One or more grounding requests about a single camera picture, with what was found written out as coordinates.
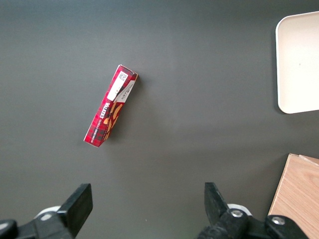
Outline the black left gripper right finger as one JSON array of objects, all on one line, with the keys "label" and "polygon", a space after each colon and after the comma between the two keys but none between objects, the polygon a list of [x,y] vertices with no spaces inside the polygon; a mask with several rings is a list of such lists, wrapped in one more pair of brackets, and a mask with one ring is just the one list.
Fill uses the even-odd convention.
[{"label": "black left gripper right finger", "polygon": [[199,239],[240,239],[248,226],[248,215],[241,209],[229,208],[217,186],[205,183],[204,205],[210,226],[198,235]]}]

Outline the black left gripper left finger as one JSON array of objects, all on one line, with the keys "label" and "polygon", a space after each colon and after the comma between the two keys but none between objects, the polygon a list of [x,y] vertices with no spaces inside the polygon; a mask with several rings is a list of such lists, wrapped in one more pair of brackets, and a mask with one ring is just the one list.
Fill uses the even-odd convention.
[{"label": "black left gripper left finger", "polygon": [[34,218],[37,239],[74,239],[93,209],[91,184],[81,184],[61,205]]}]

